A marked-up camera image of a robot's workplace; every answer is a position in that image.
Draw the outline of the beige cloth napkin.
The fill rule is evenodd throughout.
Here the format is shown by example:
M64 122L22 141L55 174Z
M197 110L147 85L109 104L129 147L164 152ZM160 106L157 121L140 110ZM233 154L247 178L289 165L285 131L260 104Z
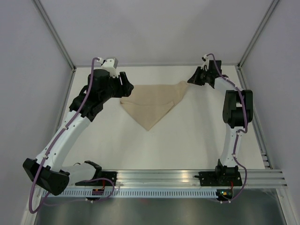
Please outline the beige cloth napkin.
M150 131L185 96L188 83L136 85L120 105L145 130Z

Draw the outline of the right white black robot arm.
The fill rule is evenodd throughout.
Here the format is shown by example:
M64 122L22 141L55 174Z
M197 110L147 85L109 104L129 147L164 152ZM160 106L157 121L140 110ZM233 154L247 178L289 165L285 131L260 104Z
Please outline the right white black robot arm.
M225 143L221 157L213 172L199 172L197 178L201 186L241 186L241 176L237 156L240 150L242 135L248 131L248 124L253 119L253 92L240 90L226 75L222 74L222 61L203 60L189 84L198 86L210 85L224 95L222 110L223 122L226 125Z

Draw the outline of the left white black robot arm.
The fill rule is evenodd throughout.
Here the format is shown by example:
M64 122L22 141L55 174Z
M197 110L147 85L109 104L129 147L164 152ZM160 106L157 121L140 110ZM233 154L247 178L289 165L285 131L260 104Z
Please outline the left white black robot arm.
M130 96L134 86L125 72L113 78L104 69L95 69L88 76L88 84L69 107L65 121L48 144L34 159L27 158L23 168L31 181L53 195L60 195L67 186L96 186L102 181L102 168L92 161L63 167L66 156L77 138L103 110L111 98Z

